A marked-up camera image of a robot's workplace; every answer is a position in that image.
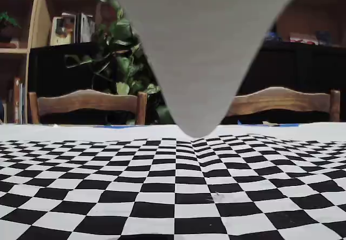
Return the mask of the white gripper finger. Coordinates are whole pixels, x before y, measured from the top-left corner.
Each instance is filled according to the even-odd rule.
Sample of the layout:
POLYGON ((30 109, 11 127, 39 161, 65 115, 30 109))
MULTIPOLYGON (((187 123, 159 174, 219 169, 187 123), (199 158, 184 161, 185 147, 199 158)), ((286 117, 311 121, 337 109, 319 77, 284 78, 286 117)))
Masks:
POLYGON ((265 33, 291 0, 117 0, 169 111, 198 138, 224 118, 265 33))

